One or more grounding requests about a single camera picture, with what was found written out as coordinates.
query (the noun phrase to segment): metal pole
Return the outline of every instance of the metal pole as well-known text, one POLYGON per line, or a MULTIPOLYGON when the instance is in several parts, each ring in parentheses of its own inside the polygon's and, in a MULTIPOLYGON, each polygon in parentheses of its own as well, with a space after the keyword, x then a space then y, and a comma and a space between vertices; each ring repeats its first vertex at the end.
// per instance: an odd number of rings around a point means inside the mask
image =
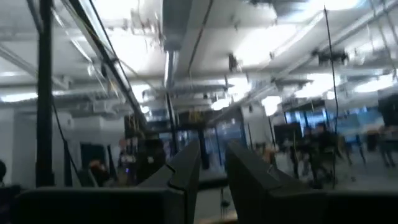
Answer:
POLYGON ((249 130, 250 148, 251 148, 252 151, 254 151, 254 148, 253 148, 253 141, 252 141, 252 139, 251 139, 250 124, 248 124, 248 130, 249 130))
POLYGON ((40 1, 43 29, 39 33, 37 82, 36 186, 54 185, 52 172, 52 0, 40 1))
POLYGON ((307 116, 307 112, 303 112, 304 113, 304 121, 305 121, 305 126, 308 127, 308 116, 307 116))
POLYGON ((268 124, 269 124, 269 129, 271 131, 272 145, 274 146, 274 149, 276 149, 276 142, 275 142, 275 137, 274 137, 274 127, 272 125, 272 121, 271 121, 270 117, 268 117, 268 124))
POLYGON ((287 124, 286 112, 284 112, 285 124, 287 124))
POLYGON ((178 139, 177 139, 177 130, 175 128, 175 120, 174 120, 174 111, 172 106, 172 100, 170 99, 170 95, 166 94, 166 102, 167 102, 167 110, 169 111, 169 119, 170 119, 170 128, 172 130, 172 154, 176 155, 178 153, 178 139))
POLYGON ((70 165, 70 161, 71 157, 69 155, 68 141, 63 141, 63 184, 66 187, 73 186, 72 167, 70 165))
POLYGON ((206 139, 203 129, 198 130, 198 138, 200 144, 200 158, 201 158, 201 168, 203 170, 208 170, 210 168, 209 157, 206 151, 206 139))
POLYGON ((217 127, 214 128, 216 134, 216 141, 217 141, 217 150, 218 150, 218 160, 220 162, 220 166, 223 165, 223 160, 221 158, 221 149, 220 149, 220 139, 218 138, 218 130, 217 127))

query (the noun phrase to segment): ceiling light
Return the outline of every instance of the ceiling light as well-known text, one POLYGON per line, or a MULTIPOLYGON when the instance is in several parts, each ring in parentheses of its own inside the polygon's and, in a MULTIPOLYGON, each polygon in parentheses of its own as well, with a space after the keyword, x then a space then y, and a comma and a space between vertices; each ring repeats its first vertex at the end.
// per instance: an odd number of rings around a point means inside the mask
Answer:
POLYGON ((336 98, 335 92, 334 91, 329 91, 326 93, 326 99, 328 100, 334 100, 336 98))
POLYGON ((311 9, 323 10, 326 6, 327 10, 347 10, 353 9, 364 3, 364 0, 311 0, 309 5, 311 9))
POLYGON ((143 103, 145 101, 144 96, 142 95, 142 92, 145 90, 148 90, 150 88, 149 85, 133 85, 131 86, 132 92, 134 96, 136 97, 138 103, 143 103))
POLYGON ((278 111, 278 104, 281 102, 282 98, 280 96, 267 96, 261 101, 261 104, 266 111, 266 115, 272 116, 278 111))
POLYGON ((378 80, 372 80, 354 88, 357 93, 370 93, 385 88, 389 88, 394 84, 391 75, 384 75, 378 80))
POLYGON ((34 98, 37 98, 37 93, 20 93, 2 96, 1 101, 6 103, 13 103, 18 101, 31 100, 34 98))
MULTIPOLYGON (((316 78, 312 83, 306 84, 301 90, 296 91, 294 95, 297 98, 311 98, 324 94, 324 92, 333 88, 333 76, 332 75, 315 75, 316 78)), ((335 77, 336 86, 340 85, 341 78, 335 77)))
POLYGON ((19 75, 25 75, 24 72, 0 72, 0 77, 14 77, 19 75))
POLYGON ((133 35, 129 31, 112 33, 109 37, 118 58, 135 70, 140 70, 148 62, 150 50, 150 38, 145 36, 133 35))
POLYGON ((261 101, 261 105, 278 105, 282 102, 282 98, 280 96, 267 96, 265 99, 261 101))
POLYGON ((149 110, 150 110, 149 107, 147 107, 147 106, 141 106, 141 112, 143 112, 144 114, 148 113, 149 110))

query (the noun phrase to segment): cable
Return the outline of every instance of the cable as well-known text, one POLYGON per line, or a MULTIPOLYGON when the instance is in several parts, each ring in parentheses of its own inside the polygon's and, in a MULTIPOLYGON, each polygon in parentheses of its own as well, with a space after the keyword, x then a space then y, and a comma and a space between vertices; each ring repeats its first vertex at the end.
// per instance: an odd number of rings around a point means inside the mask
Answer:
MULTIPOLYGON (((58 130, 60 131, 60 134, 61 134, 62 142, 63 142, 63 144, 64 144, 64 146, 65 146, 67 140, 65 139, 65 136, 63 135, 63 131, 62 131, 62 128, 61 128, 60 118, 58 117, 57 108, 55 107, 55 103, 54 103, 54 100, 53 100, 53 99, 52 99, 52 108, 53 108, 53 110, 54 110, 55 119, 57 120, 57 126, 58 126, 58 130)), ((65 148, 64 148, 64 150, 66 150, 66 152, 67 152, 67 154, 68 154, 68 157, 69 157, 69 159, 70 159, 70 162, 72 163, 73 170, 75 171, 76 175, 79 176, 79 175, 78 175, 78 171, 77 171, 76 164, 75 164, 75 162, 74 162, 73 159, 72 159, 72 156, 71 156, 71 154, 70 154, 69 149, 65 149, 65 148)))
MULTIPOLYGON (((138 73, 137 73, 133 68, 131 68, 125 61, 121 60, 121 59, 116 55, 116 52, 113 50, 113 48, 112 48, 112 47, 111 47, 111 48, 108 47, 108 46, 98 37, 98 35, 96 34, 96 32, 93 31, 93 29, 92 29, 92 28, 91 28, 91 27, 90 27, 90 26, 77 14, 77 12, 76 12, 71 6, 69 6, 67 3, 65 3, 64 5, 65 5, 65 8, 68 10, 68 12, 69 12, 71 15, 73 15, 75 18, 77 18, 77 19, 79 20, 79 22, 81 22, 81 23, 84 25, 84 27, 86 28, 87 32, 89 32, 90 34, 93 34, 93 37, 95 37, 95 39, 96 39, 108 52, 111 52, 112 55, 113 55, 113 57, 115 57, 115 59, 116 59, 119 63, 123 64, 128 70, 130 70, 130 72, 132 72, 132 74, 133 74, 136 78, 138 78, 138 80, 143 81, 143 82, 146 83, 149 87, 151 87, 155 92, 159 93, 159 91, 158 91, 150 82, 148 82, 146 79, 142 78, 142 76, 138 75, 138 73)), ((124 71, 123 71, 123 76, 126 78, 126 80, 128 80, 126 74, 124 73, 124 71)), ((131 85, 130 85, 130 82, 127 82, 127 84, 129 85, 130 90, 132 90, 131 85)))
MULTIPOLYGON (((332 57, 332 46, 331 46, 331 36, 330 36, 330 25, 329 25, 329 17, 328 11, 326 9, 326 4, 323 5, 323 12, 325 13, 326 19, 326 29, 328 31, 328 40, 329 40, 329 51, 330 51, 330 63, 331 63, 331 74, 333 76, 333 91, 335 92, 335 103, 336 103, 336 116, 335 116, 335 136, 337 136, 337 118, 338 118, 338 100, 337 100, 337 90, 336 90, 336 73, 335 73, 335 63, 332 57)), ((336 152, 338 150, 338 141, 335 142, 335 151, 333 152, 333 185, 332 189, 336 187, 336 152)))

